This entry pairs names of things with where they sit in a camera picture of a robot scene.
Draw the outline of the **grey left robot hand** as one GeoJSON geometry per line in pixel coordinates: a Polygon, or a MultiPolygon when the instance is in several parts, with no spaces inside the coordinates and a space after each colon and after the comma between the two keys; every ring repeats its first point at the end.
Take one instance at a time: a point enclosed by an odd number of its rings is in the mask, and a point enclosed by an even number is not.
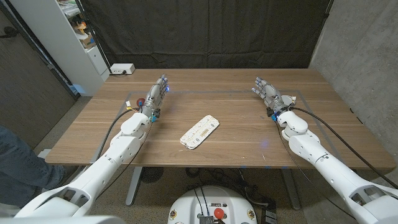
{"type": "Polygon", "coordinates": [[[147,93],[141,113],[146,115],[151,122],[160,117],[160,107],[169,90],[168,78],[162,74],[147,93]]]}

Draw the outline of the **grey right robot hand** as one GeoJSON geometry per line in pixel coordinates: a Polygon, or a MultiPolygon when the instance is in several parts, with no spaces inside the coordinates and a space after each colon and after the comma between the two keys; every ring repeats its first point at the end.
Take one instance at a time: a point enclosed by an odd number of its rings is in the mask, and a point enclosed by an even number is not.
{"type": "Polygon", "coordinates": [[[273,85],[260,77],[256,78],[255,84],[252,91],[264,101],[267,116],[274,120],[280,114],[288,111],[296,102],[295,96],[282,95],[273,85]]]}

